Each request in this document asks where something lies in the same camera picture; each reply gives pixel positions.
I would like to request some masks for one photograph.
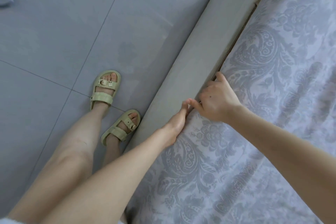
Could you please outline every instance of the sandal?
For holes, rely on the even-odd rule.
[[[117,82],[112,82],[112,81],[101,79],[103,76],[105,76],[106,74],[110,74],[110,73],[115,73],[117,75]],[[102,101],[102,102],[107,103],[108,106],[111,106],[114,96],[116,95],[118,91],[120,82],[121,82],[121,75],[115,70],[105,70],[102,73],[100,73],[93,83],[93,92],[92,92],[91,105],[90,105],[91,110],[93,108],[93,104],[95,103],[95,101]],[[104,92],[96,92],[96,87],[114,90],[113,96],[111,96],[110,94],[104,93]]]
[[[135,125],[132,120],[128,117],[129,114],[131,113],[137,113],[137,125]],[[128,134],[130,134],[131,132],[133,132],[140,124],[140,113],[137,110],[128,110],[127,112],[124,112],[124,114],[122,116],[120,116],[120,118],[101,136],[100,141],[101,143],[106,146],[106,138],[109,134],[112,134],[114,136],[116,136],[117,138],[119,138],[120,141],[125,141],[126,136]],[[125,131],[123,131],[121,128],[117,127],[119,125],[119,123],[123,121],[125,123],[125,125],[128,127],[128,129],[131,131],[130,133],[126,133]]]

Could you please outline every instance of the slipper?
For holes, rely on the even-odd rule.
[[[103,76],[110,74],[110,73],[115,73],[117,75],[117,82],[112,82],[112,81],[107,81],[104,79],[101,79]],[[93,92],[92,92],[92,97],[91,97],[91,106],[90,109],[92,110],[93,104],[95,101],[102,101],[108,104],[108,106],[111,106],[114,96],[116,95],[119,85],[121,82],[121,75],[115,70],[105,70],[101,72],[97,78],[95,79],[93,83]],[[96,92],[96,87],[101,87],[101,88],[107,88],[114,90],[113,96],[110,94],[107,94],[105,92]]]
[[[135,125],[132,120],[128,117],[129,114],[131,113],[137,113],[137,125]],[[112,134],[114,136],[116,136],[117,138],[119,138],[120,141],[125,141],[126,136],[128,134],[130,134],[131,132],[133,132],[140,124],[140,113],[137,110],[128,110],[127,112],[124,112],[123,115],[120,116],[120,118],[101,136],[100,141],[101,143],[106,146],[106,138],[109,134]],[[131,131],[130,133],[126,133],[125,131],[123,131],[121,128],[117,127],[119,125],[119,123],[123,121],[125,123],[125,125],[128,127],[128,129]]]

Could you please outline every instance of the sandal strap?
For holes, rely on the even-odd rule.
[[[119,127],[112,127],[110,133],[119,138],[120,141],[124,141],[127,133]]]
[[[102,87],[102,88],[107,88],[107,89],[110,89],[110,90],[115,90],[118,86],[118,83],[113,82],[113,81],[108,81],[108,80],[105,80],[105,79],[98,79],[95,86]]]
[[[122,119],[122,121],[125,123],[125,125],[128,127],[130,131],[134,131],[137,126],[132,122],[132,120],[127,116]]]
[[[91,97],[91,102],[93,101],[101,101],[107,103],[108,105],[111,105],[113,102],[113,98],[111,95],[105,92],[95,92]]]

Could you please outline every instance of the bed sheet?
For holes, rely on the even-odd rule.
[[[261,0],[221,71],[264,119],[336,156],[336,0]],[[193,111],[127,206],[132,223],[319,223],[230,126]]]

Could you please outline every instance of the mattress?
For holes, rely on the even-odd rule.
[[[261,0],[221,71],[251,111],[336,156],[336,0]],[[193,111],[132,196],[132,223],[319,223],[230,126]]]

